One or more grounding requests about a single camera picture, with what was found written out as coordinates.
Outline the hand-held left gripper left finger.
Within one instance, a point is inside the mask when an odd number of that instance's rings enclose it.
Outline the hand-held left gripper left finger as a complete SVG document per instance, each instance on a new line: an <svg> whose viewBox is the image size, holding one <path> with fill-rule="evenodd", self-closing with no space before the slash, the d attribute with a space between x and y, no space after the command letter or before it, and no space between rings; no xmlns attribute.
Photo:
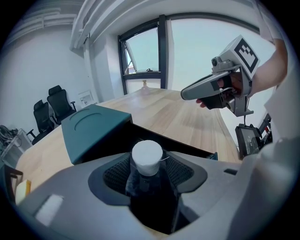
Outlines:
<svg viewBox="0 0 300 240"><path fill-rule="evenodd" d="M127 205L102 202L89 188L95 169L126 156L103 157L57 172L20 203L20 211L47 240L163 239L165 234L145 227Z"/></svg>

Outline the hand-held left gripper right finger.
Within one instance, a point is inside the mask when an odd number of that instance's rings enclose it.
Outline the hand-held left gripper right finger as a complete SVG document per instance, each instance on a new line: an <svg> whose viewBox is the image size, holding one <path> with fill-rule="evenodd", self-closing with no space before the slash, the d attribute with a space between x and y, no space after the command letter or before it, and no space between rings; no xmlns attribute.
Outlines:
<svg viewBox="0 0 300 240"><path fill-rule="evenodd" d="M195 190L181 194L180 211L190 221L167 240L227 240L230 225L241 194L238 181L244 172L242 163L228 163L179 152L171 156L207 173L206 181Z"/></svg>

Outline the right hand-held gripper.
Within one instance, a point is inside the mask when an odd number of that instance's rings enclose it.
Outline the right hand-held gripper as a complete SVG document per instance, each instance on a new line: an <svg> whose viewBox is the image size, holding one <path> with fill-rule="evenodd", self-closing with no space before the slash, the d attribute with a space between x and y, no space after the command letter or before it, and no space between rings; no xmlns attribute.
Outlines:
<svg viewBox="0 0 300 240"><path fill-rule="evenodd" d="M248 108L248 96L252 90L252 78L260 60L256 53L241 35L236 37L217 57L211 60L212 74L201 78L184 88L183 100L202 98L208 109L228 108L235 116L247 116L254 112ZM221 93L218 81L231 72L241 72L242 91L240 96Z"/></svg>

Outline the dark teal box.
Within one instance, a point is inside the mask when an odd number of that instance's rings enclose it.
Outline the dark teal box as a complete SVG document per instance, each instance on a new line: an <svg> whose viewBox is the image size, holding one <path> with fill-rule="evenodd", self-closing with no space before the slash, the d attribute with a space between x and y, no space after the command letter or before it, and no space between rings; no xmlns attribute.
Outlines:
<svg viewBox="0 0 300 240"><path fill-rule="evenodd" d="M157 142L163 151L176 151L217 160L217 152L207 152L147 130L133 123L132 115L102 106L90 105L65 118L62 133L73 165L131 152L143 140Z"/></svg>

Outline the person's right forearm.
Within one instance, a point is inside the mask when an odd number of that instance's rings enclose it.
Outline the person's right forearm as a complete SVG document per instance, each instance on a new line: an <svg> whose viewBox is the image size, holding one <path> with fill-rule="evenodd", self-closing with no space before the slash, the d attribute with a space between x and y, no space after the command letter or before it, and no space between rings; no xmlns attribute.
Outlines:
<svg viewBox="0 0 300 240"><path fill-rule="evenodd" d="M276 49L273 55L257 69L253 77L249 96L280 85L287 75L288 53L285 42L282 39L274 39L274 43Z"/></svg>

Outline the person's right hand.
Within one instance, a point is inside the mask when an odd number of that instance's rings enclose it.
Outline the person's right hand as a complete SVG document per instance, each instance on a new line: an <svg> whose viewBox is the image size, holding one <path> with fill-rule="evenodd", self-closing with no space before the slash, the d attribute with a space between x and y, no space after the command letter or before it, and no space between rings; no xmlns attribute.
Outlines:
<svg viewBox="0 0 300 240"><path fill-rule="evenodd" d="M231 72L217 81L221 93L234 96L240 96L242 91L241 72Z"/></svg>

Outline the yellow sponge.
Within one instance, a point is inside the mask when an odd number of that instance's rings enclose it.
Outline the yellow sponge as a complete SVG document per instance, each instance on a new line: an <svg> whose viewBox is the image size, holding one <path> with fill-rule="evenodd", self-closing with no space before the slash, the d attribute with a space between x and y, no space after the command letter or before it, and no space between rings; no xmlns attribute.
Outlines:
<svg viewBox="0 0 300 240"><path fill-rule="evenodd" d="M31 181L24 180L21 182L17 187L15 191L15 203L19 205L25 197L30 193L31 189Z"/></svg>

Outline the black device stand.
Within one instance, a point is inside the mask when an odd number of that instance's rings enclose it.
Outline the black device stand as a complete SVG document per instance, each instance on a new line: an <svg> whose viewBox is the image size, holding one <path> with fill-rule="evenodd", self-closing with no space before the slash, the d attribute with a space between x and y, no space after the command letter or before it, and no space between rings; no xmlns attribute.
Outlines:
<svg viewBox="0 0 300 240"><path fill-rule="evenodd" d="M12 179L17 179L18 176L23 176L23 172L6 164L0 167L0 189L11 203L15 203Z"/></svg>

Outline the small white table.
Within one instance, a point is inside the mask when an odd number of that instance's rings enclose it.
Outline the small white table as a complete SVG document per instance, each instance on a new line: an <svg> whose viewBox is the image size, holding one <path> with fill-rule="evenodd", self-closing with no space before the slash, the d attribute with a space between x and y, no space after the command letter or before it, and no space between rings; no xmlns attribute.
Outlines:
<svg viewBox="0 0 300 240"><path fill-rule="evenodd" d="M16 167L22 154L32 146L30 139L21 128L18 130L9 145L0 154L0 160L8 165Z"/></svg>

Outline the black screen device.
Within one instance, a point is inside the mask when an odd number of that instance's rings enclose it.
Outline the black screen device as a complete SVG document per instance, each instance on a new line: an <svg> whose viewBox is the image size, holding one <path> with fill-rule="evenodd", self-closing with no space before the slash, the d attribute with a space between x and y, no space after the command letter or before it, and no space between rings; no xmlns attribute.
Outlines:
<svg viewBox="0 0 300 240"><path fill-rule="evenodd" d="M235 128L237 142L239 147L239 159L243 160L244 157L256 154L261 149L261 137L259 129L252 124L247 126L239 124Z"/></svg>

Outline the black office chair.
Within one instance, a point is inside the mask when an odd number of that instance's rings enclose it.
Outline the black office chair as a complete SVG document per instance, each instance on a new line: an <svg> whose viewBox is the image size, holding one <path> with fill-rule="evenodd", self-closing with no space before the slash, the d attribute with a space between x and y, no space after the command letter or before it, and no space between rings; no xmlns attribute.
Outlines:
<svg viewBox="0 0 300 240"><path fill-rule="evenodd" d="M31 144L35 145L54 130L54 123L50 119L48 102L44 103L43 100L39 100L34 104L33 108L33 114L37 123L39 134L35 135L32 129L26 135L31 135L33 137Z"/></svg>
<svg viewBox="0 0 300 240"><path fill-rule="evenodd" d="M75 101L68 102L67 93L59 85L52 87L48 91L48 103L51 105L56 124L60 125L61 121L76 112Z"/></svg>

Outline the person's light shirt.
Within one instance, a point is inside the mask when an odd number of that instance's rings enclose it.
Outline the person's light shirt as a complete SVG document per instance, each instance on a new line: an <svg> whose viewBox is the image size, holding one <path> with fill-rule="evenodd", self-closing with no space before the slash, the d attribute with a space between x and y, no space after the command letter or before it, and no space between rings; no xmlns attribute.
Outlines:
<svg viewBox="0 0 300 240"><path fill-rule="evenodd" d="M284 30L258 0L251 0L262 38L282 39L287 75L265 103L273 142L246 157L254 164L228 240L300 240L300 63Z"/></svg>

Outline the black window frame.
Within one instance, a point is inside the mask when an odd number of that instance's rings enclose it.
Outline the black window frame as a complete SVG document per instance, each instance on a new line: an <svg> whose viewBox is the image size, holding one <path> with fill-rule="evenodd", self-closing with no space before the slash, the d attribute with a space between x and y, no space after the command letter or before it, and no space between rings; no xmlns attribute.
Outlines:
<svg viewBox="0 0 300 240"><path fill-rule="evenodd" d="M217 21L223 21L231 24L241 26L248 29L256 34L260 33L258 27L235 17L208 13L208 12L189 12L189 13L177 13L171 15L160 15L158 18L149 20L138 26L128 30L127 32L118 35L118 55L120 64L120 74L121 82L124 94L128 94L127 81L133 79L159 79L160 87L162 89L167 89L167 77L168 77L168 64L169 64L169 43L168 43L168 20L178 20L178 19L211 19ZM129 48L125 46L125 41L148 30L157 28L158 30L158 71L141 72L135 74L126 74L126 67L128 66L127 57L125 52L129 51Z"/></svg>

